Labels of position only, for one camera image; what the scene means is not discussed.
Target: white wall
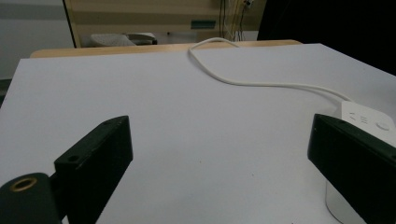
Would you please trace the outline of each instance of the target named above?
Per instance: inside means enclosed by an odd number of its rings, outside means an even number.
[[[62,0],[0,0],[0,79],[36,50],[73,47]]]

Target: white tabletop surface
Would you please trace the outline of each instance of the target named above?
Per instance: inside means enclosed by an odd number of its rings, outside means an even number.
[[[224,77],[340,91],[396,120],[396,77],[322,45],[205,49]],[[21,60],[0,110],[0,184],[51,175],[106,119],[129,115],[134,160],[98,223],[338,223],[308,160],[327,93],[236,87],[187,52]]]

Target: black monitor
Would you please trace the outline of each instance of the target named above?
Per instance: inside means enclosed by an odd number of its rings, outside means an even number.
[[[321,43],[396,75],[395,9],[388,0],[267,0],[258,40]]]

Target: screw hole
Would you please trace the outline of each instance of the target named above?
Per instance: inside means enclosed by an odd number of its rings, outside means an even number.
[[[14,192],[23,191],[23,190],[31,188],[35,183],[37,183],[37,179],[36,178],[27,177],[27,178],[24,178],[24,179],[21,179],[21,180],[15,182],[11,186],[11,190],[14,191]]]
[[[78,160],[78,156],[71,156],[69,157],[69,159],[67,159],[68,161],[77,161]]]

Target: white cable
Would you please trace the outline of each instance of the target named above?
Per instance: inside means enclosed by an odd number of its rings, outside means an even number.
[[[217,74],[215,74],[214,72],[212,72],[209,68],[207,68],[202,62],[201,60],[195,55],[195,53],[193,52],[194,49],[209,43],[209,42],[225,42],[228,43],[236,48],[239,48],[239,46],[227,39],[224,38],[219,38],[219,37],[214,37],[214,38],[209,38],[207,40],[204,40],[202,42],[199,42],[191,47],[189,47],[188,53],[192,56],[193,59],[195,59],[196,62],[198,62],[198,64],[200,64],[203,69],[214,79],[220,81],[220,82],[224,82],[230,85],[235,85],[235,86],[247,86],[247,87],[283,87],[283,88],[294,88],[294,89],[311,89],[311,90],[315,90],[315,91],[325,91],[328,93],[331,93],[333,95],[336,95],[338,97],[340,97],[343,100],[346,101],[350,101],[353,102],[352,99],[350,99],[349,97],[345,96],[344,94],[338,92],[338,91],[333,91],[324,87],[320,87],[320,86],[314,86],[314,85],[308,85],[308,84],[300,84],[300,83],[276,83],[276,82],[244,82],[244,81],[236,81],[236,80],[231,80],[225,77],[221,77],[218,76]]]

